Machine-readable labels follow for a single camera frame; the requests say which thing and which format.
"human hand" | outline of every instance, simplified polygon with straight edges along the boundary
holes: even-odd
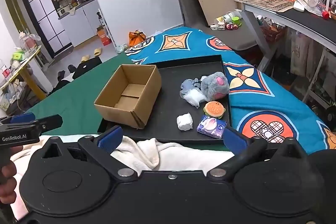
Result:
[[[20,152],[23,149],[23,146],[16,146],[10,148],[11,155],[14,155]],[[11,204],[16,200],[16,193],[14,189],[16,187],[16,180],[13,177],[16,175],[16,167],[15,164],[10,161],[10,163],[4,167],[2,167],[2,174],[8,179],[6,184],[0,185],[0,201],[3,204]]]

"black tray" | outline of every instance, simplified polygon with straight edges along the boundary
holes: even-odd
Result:
[[[186,79],[200,78],[202,75],[210,75],[217,71],[225,73],[221,55],[211,55],[178,60],[170,60],[155,63],[162,78],[162,88],[157,96],[152,113],[144,129],[135,129],[123,124],[102,120],[98,129],[99,133],[105,132],[113,126],[120,125],[124,135],[134,141],[143,141],[156,138],[159,142],[176,142],[181,144],[223,144],[223,140],[217,140],[198,133],[196,128],[204,115],[203,108],[206,102],[199,108],[190,105],[180,97],[181,84]],[[231,109],[229,96],[218,100],[226,112],[222,120],[231,126]],[[180,131],[176,118],[190,113],[193,118],[193,129]]]

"orange bag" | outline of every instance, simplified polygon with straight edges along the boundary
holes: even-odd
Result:
[[[130,47],[133,47],[146,40],[146,35],[143,32],[140,32],[139,30],[136,30],[135,32],[129,32],[128,36]]]

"storage basket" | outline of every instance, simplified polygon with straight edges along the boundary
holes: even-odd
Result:
[[[272,20],[269,18],[265,18],[266,22],[269,25],[272,25]],[[278,31],[273,31],[273,30],[267,30],[263,27],[261,27],[261,30],[265,36],[265,39],[267,43],[274,43],[279,41],[281,38],[283,38],[286,34],[287,27],[282,28],[281,30]]]

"pink nose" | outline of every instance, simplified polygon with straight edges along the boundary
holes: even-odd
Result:
[[[217,83],[220,85],[224,85],[224,80],[221,77],[217,77]]]

